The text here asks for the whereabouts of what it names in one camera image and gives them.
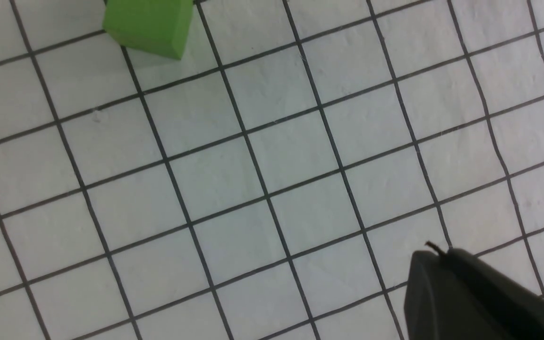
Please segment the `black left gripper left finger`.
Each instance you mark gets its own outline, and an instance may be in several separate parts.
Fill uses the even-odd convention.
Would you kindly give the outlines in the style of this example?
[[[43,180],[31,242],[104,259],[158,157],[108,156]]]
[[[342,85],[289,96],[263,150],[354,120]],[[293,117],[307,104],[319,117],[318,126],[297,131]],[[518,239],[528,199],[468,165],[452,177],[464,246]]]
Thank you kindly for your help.
[[[500,329],[451,271],[442,266],[442,250],[411,257],[404,314],[412,340],[513,340]]]

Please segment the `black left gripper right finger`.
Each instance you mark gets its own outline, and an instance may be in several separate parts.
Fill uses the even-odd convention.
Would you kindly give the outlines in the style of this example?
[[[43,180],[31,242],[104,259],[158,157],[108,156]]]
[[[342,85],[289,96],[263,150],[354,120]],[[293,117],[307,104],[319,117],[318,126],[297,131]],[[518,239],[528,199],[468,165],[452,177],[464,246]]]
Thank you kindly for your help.
[[[514,340],[544,340],[544,299],[462,249],[447,250],[442,266]]]

